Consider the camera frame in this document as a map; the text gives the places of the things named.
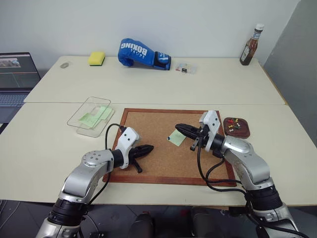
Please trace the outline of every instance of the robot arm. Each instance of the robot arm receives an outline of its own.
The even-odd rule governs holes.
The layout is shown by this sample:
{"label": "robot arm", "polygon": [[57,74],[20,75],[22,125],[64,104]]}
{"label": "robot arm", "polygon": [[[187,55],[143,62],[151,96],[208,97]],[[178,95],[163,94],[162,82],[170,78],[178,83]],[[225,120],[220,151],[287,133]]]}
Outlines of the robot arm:
{"label": "robot arm", "polygon": [[145,156],[152,151],[151,145],[134,148],[139,138],[138,133],[128,127],[120,136],[115,150],[86,153],[80,165],[65,180],[58,199],[36,238],[77,237],[83,215],[88,212],[99,179],[110,173],[113,168],[123,169],[131,163],[137,163],[135,158]]}
{"label": "robot arm", "polygon": [[239,138],[217,134],[220,122],[215,111],[205,112],[199,122],[200,128],[186,124],[177,124],[175,127],[185,136],[195,139],[191,150],[195,150],[201,141],[206,151],[212,150],[214,155],[224,157],[233,166],[246,190],[245,197],[251,204],[250,215],[258,221],[258,236],[301,237],[282,231],[288,229],[298,232],[298,229],[287,206],[278,195],[267,163],[254,152],[252,145]]}

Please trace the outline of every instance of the white table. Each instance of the white table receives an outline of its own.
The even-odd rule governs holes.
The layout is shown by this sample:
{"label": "white table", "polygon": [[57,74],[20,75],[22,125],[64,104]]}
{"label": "white table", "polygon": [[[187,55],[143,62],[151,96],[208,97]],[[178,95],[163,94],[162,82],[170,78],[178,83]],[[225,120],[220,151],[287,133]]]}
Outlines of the white table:
{"label": "white table", "polygon": [[[65,178],[88,151],[104,148],[99,138],[76,134],[66,124],[80,104],[27,103],[0,136],[0,198],[55,202]],[[123,109],[219,110],[221,118],[249,123],[250,141],[271,169],[288,205],[317,204],[317,149],[290,110],[282,105],[134,105],[112,104],[109,123],[120,122]],[[110,131],[109,145],[116,129]],[[96,200],[104,204],[244,205],[237,192],[215,192],[206,186],[110,183]]]}
{"label": "white table", "polygon": [[[95,96],[113,103],[284,105],[256,59],[173,58],[170,71],[141,65],[124,67],[117,57],[88,66],[88,57],[64,56],[53,65],[25,102],[84,102]],[[193,75],[175,71],[178,62],[197,65]],[[69,67],[60,65],[69,62]]]}

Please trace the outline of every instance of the small plastic item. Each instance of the small plastic item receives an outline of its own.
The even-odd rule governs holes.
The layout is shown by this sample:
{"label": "small plastic item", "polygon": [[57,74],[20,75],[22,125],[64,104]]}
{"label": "small plastic item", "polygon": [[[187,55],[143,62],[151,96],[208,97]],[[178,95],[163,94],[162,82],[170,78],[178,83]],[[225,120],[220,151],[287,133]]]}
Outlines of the small plastic item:
{"label": "small plastic item", "polygon": [[67,125],[76,127],[80,135],[98,137],[114,114],[111,101],[89,97],[68,120]]}
{"label": "small plastic item", "polygon": [[105,57],[106,55],[104,52],[92,52],[88,59],[88,64],[90,66],[100,66],[103,64]]}
{"label": "small plastic item", "polygon": [[176,71],[182,72],[182,73],[190,73],[194,74],[196,73],[197,67],[195,65],[189,64],[189,63],[179,63],[177,67],[175,68]]}

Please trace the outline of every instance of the plastic lid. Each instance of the plastic lid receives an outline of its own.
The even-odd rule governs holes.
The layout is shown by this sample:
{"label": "plastic lid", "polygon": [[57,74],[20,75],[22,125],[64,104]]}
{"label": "plastic lid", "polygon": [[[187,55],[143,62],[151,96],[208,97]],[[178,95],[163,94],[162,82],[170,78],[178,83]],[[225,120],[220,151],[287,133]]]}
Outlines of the plastic lid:
{"label": "plastic lid", "polygon": [[264,29],[264,24],[258,23],[256,25],[256,30],[263,31],[263,29]]}

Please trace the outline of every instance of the black cable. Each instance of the black cable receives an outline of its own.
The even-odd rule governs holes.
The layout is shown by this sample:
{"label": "black cable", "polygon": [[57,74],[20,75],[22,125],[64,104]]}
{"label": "black cable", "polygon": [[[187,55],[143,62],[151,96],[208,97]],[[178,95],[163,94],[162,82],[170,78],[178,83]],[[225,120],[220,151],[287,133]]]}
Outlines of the black cable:
{"label": "black cable", "polygon": [[[108,126],[107,130],[106,130],[106,136],[105,136],[105,149],[107,149],[107,139],[108,139],[108,133],[109,133],[109,130],[112,126],[118,126],[121,128],[121,126],[117,123],[112,123]],[[107,181],[105,182],[105,184],[103,185],[103,187],[99,190],[99,192],[90,200],[90,202],[88,203],[88,205],[92,204],[92,202],[100,195],[100,193],[106,188],[106,186],[108,185],[109,183],[109,180],[110,180],[110,173],[108,173],[108,178],[107,178]]]}
{"label": "black cable", "polygon": [[242,184],[240,180],[235,180],[235,179],[208,180],[210,173],[211,173],[215,168],[217,168],[217,167],[219,167],[220,165],[222,165],[222,164],[224,163],[224,161],[225,161],[225,158],[222,157],[222,158],[221,158],[221,161],[220,161],[218,164],[212,166],[212,167],[207,171],[207,173],[206,173],[206,180],[207,180],[207,182],[208,182],[208,183],[236,182],[236,183]]}
{"label": "black cable", "polygon": [[[197,151],[197,166],[198,166],[198,170],[199,170],[199,174],[200,176],[202,177],[202,179],[206,182],[206,185],[214,190],[214,191],[218,191],[218,192],[232,192],[232,191],[236,191],[236,192],[241,192],[243,193],[244,195],[246,195],[247,193],[241,189],[238,189],[238,188],[226,188],[226,189],[220,189],[220,188],[215,188],[213,186],[210,185],[210,183],[219,183],[219,182],[229,182],[229,181],[235,181],[234,179],[221,179],[221,180],[217,180],[217,181],[210,181],[208,180],[208,177],[206,178],[203,174],[203,171],[202,171],[202,167],[201,167],[201,163],[200,163],[200,154],[201,154],[201,149],[202,149],[202,138],[200,137],[199,138],[199,141],[198,141],[198,151]],[[220,162],[216,165],[214,165],[213,167],[211,167],[209,169],[209,171],[211,172],[213,169],[217,168],[218,166],[220,166],[223,162]]]}
{"label": "black cable", "polygon": [[83,234],[83,231],[81,230],[81,227],[79,227],[78,233],[79,233],[80,238],[84,238],[84,234]]}
{"label": "black cable", "polygon": [[111,128],[112,126],[114,126],[114,125],[121,127],[121,126],[120,126],[119,124],[117,124],[117,123],[112,123],[112,124],[110,124],[110,125],[108,126],[107,131],[106,131],[106,136],[105,136],[105,149],[108,148],[108,146],[107,146],[108,132],[109,132],[110,128]]}
{"label": "black cable", "polygon": [[306,234],[298,232],[298,231],[294,231],[294,230],[290,230],[290,229],[286,229],[286,228],[282,228],[282,227],[276,227],[273,225],[270,225],[269,223],[263,222],[261,220],[259,220],[256,216],[254,216],[253,214],[250,214],[250,216],[248,216],[248,218],[252,221],[252,219],[254,221],[256,221],[256,223],[262,227],[266,227],[266,228],[270,228],[272,230],[276,230],[276,231],[280,231],[280,232],[286,232],[286,233],[291,233],[291,234],[295,234],[304,238],[309,238]]}
{"label": "black cable", "polygon": [[107,187],[109,180],[110,180],[110,175],[111,172],[108,173],[108,178],[107,181],[105,182],[105,184],[103,185],[103,187],[99,190],[99,192],[90,200],[90,202],[88,203],[88,205],[92,204],[92,202],[100,195],[100,193],[105,189],[105,187]]}

